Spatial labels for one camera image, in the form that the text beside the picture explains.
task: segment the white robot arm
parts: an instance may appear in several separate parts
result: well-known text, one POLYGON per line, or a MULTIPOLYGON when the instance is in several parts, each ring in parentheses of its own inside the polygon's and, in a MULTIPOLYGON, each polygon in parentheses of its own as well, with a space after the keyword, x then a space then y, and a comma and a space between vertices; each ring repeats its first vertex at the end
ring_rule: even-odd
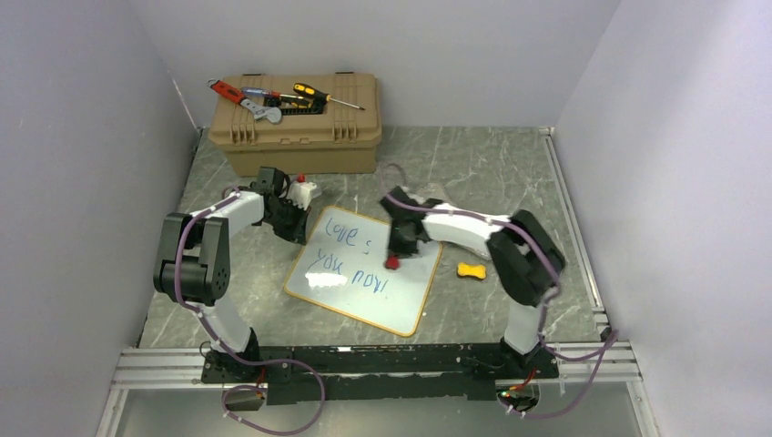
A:
POLYGON ((264 222, 287 241, 305 244, 310 202, 321 193, 312 183, 292 181, 280 170, 261 168, 249 187, 234 188, 219 202, 189 214, 169 214, 161 231, 153 284, 157 291, 178 302, 175 262, 183 229, 196 219, 184 241, 185 249, 200 247, 197 256, 183 255, 178 280, 181 298, 190 312, 205 318, 212 332, 212 349, 233 374, 259 371, 231 362, 223 344, 248 361, 259 360, 257 336, 239 316, 226 294, 230 279, 229 240, 247 226, 264 222))
POLYGON ((383 198, 381 205, 391 216, 388 256, 409 257, 418 252, 419 240, 436 240, 457 244, 492 259, 504 291, 512 298, 503 341, 523 357, 523 364, 526 364, 528 358, 538 351, 543 296, 554 283, 526 242, 495 222, 513 223, 527 232, 560 273, 565 266, 563 254, 533 214, 523 209, 511 217, 474 213, 483 220, 464 215, 463 209, 438 199, 411 196, 400 187, 394 188, 389 194, 402 204, 416 209, 447 212, 432 214, 410 210, 383 198))

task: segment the yellow sponge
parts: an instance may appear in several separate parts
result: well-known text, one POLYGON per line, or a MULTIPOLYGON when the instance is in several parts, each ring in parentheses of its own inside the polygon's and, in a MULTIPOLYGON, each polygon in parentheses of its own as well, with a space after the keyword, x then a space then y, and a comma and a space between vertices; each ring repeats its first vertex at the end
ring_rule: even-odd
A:
POLYGON ((465 262, 460 262, 456 274, 459 278, 485 279, 485 266, 482 264, 473 266, 465 262))

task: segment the table surface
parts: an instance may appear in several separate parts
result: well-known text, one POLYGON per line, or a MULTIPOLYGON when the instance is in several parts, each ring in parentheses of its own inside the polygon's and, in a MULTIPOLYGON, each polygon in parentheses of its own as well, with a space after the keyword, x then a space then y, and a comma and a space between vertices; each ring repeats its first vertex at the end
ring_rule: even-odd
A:
MULTIPOLYGON (((564 213, 556 175, 536 128, 385 127, 378 147, 379 165, 396 162, 419 194, 445 192, 460 208, 488 214, 530 210, 565 255, 562 295, 551 303, 545 334, 549 341, 598 341, 593 303, 580 267, 576 241, 564 213)), ((396 175, 387 176, 391 184, 396 175)), ((378 201, 378 177, 312 175, 323 194, 312 202, 310 226, 328 205, 386 221, 378 201)), ((193 161, 180 211, 205 208, 232 184, 248 185, 204 135, 193 161)), ((300 246, 273 235, 269 226, 242 230, 230 241, 228 294, 263 345, 367 345, 498 341, 506 326, 508 297, 490 262, 445 245, 418 329, 400 337, 283 290, 300 246), (484 281, 458 279, 459 262, 486 264, 484 281)), ((183 348, 207 340, 198 321, 156 293, 139 343, 143 348, 183 348)))

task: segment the white wall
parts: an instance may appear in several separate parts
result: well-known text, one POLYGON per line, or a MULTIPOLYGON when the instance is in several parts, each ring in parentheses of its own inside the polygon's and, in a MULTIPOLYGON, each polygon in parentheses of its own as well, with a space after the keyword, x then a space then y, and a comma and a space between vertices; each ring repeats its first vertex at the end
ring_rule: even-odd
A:
POLYGON ((0 434, 94 435, 195 130, 129 2, 0 11, 0 434))
POLYGON ((386 124, 553 126, 619 4, 132 2, 200 126, 214 113, 211 77, 336 71, 381 80, 386 124))
POLYGON ((557 124, 665 436, 772 435, 772 4, 624 0, 557 124))

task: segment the adjustable wrench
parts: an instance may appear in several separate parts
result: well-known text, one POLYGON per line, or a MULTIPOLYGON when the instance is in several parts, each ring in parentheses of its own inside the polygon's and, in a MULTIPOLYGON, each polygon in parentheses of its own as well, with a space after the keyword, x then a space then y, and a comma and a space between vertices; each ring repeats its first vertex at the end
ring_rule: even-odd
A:
POLYGON ((217 79, 210 79, 207 85, 214 89, 219 95, 225 97, 231 102, 241 105, 249 110, 254 116, 255 121, 266 118, 274 125, 281 121, 281 109, 277 107, 262 107, 257 103, 249 100, 244 93, 239 91, 233 86, 226 84, 225 82, 217 79))

